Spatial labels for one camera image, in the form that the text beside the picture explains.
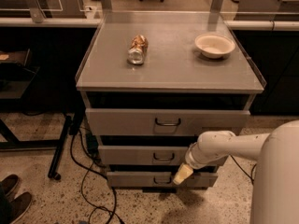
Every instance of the metal handle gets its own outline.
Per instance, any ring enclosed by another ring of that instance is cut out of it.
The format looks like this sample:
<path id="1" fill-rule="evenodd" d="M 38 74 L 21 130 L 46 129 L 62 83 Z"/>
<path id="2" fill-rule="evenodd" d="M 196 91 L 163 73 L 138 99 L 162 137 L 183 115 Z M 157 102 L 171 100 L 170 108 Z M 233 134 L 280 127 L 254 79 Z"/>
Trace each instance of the metal handle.
<path id="1" fill-rule="evenodd" d="M 179 126 L 179 124 L 181 123 L 181 120 L 180 118 L 178 118 L 178 122 L 176 123 L 161 123 L 158 121 L 158 119 L 156 118 L 155 119 L 155 123 L 159 126 Z"/>
<path id="2" fill-rule="evenodd" d="M 169 176 L 169 181 L 164 181 L 164 182 L 157 182 L 156 181 L 156 177 L 154 177 L 153 178 L 153 182 L 155 183 L 155 184 L 159 184 L 159 185 L 162 185 L 162 184 L 171 184 L 171 176 Z"/>
<path id="3" fill-rule="evenodd" d="M 154 158 L 156 161 L 172 161 L 172 160 L 175 158 L 175 154 L 172 153 L 170 158 L 158 158 L 158 157 L 156 156 L 156 153 L 153 153 L 153 158 Z"/>

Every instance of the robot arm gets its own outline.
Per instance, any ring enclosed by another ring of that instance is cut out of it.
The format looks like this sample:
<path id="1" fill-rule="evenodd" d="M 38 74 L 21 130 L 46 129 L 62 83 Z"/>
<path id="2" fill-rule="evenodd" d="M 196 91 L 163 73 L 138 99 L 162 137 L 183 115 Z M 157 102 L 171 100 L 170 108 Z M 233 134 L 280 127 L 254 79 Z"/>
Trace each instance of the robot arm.
<path id="1" fill-rule="evenodd" d="M 225 155 L 257 161 L 250 224 L 298 223 L 299 120 L 281 125 L 270 134 L 203 133 L 189 147 L 174 182 L 181 183 L 192 169 Z"/>

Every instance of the person's foot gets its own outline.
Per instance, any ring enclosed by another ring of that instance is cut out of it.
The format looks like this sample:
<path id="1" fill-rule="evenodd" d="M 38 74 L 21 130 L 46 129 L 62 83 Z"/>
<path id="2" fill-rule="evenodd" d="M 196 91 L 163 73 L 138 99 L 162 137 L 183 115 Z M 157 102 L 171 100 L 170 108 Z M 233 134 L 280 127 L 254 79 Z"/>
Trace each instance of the person's foot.
<path id="1" fill-rule="evenodd" d="M 1 181 L 1 186 L 3 192 L 6 196 L 9 196 L 11 192 L 17 187 L 20 179 L 16 175 L 9 175 L 3 181 Z"/>
<path id="2" fill-rule="evenodd" d="M 32 195 L 29 192 L 24 192 L 15 200 L 10 202 L 12 206 L 12 219 L 10 220 L 10 224 L 15 223 L 19 220 L 28 210 L 32 201 Z"/>

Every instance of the drawer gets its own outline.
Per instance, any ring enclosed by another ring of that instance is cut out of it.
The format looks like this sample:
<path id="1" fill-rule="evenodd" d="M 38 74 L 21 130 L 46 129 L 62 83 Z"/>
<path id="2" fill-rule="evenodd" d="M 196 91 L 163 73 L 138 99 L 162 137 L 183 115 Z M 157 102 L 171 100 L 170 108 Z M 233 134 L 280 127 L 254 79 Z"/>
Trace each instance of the drawer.
<path id="1" fill-rule="evenodd" d="M 86 116 L 93 135 L 198 135 L 203 130 L 244 127 L 249 111 L 94 109 Z"/>
<path id="2" fill-rule="evenodd" d="M 107 172 L 108 184 L 115 188 L 208 188 L 217 177 L 216 173 L 197 173 L 176 185 L 171 172 Z"/>
<path id="3" fill-rule="evenodd" d="M 130 147 L 99 146 L 102 163 L 105 165 L 180 165 L 183 163 L 187 147 Z M 223 165 L 225 158 L 210 165 Z"/>

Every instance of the white bowl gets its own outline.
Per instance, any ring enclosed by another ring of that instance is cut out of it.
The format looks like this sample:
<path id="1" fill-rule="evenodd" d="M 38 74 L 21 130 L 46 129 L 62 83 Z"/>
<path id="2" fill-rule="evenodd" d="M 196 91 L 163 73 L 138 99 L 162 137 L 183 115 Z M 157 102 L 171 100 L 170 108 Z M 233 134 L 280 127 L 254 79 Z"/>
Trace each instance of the white bowl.
<path id="1" fill-rule="evenodd" d="M 227 58 L 235 49 L 235 42 L 223 35 L 204 34 L 195 39 L 195 46 L 211 59 Z"/>

